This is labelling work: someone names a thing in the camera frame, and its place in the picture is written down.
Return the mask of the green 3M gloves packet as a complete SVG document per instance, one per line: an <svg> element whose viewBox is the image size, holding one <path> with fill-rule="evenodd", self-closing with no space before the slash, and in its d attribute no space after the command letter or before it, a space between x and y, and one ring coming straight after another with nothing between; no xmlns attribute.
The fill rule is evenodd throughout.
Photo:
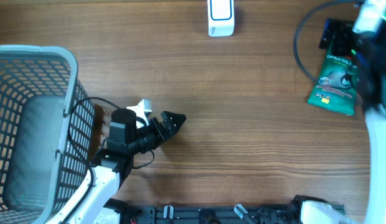
<svg viewBox="0 0 386 224"><path fill-rule="evenodd" d="M349 56L337 56L329 47L308 104L348 116L355 115L358 69Z"/></svg>

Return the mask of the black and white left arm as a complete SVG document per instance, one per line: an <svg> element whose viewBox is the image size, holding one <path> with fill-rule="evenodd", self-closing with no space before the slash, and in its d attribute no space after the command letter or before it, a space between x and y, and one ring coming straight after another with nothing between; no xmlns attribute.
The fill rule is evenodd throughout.
<svg viewBox="0 0 386 224"><path fill-rule="evenodd" d="M161 117L138 127L135 111L112 112L106 148L95 154L84 181L49 223L135 223L134 211L113 196L135 168L134 156L154 152L186 121L184 114L169 111Z"/></svg>

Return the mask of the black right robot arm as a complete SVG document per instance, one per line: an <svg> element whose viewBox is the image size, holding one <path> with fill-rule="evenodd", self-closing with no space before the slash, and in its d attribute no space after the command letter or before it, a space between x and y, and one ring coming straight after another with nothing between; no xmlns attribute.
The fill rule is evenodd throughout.
<svg viewBox="0 0 386 224"><path fill-rule="evenodd" d="M370 188L365 223L386 223L386 15L357 19L353 29L354 60L359 68L370 141Z"/></svg>

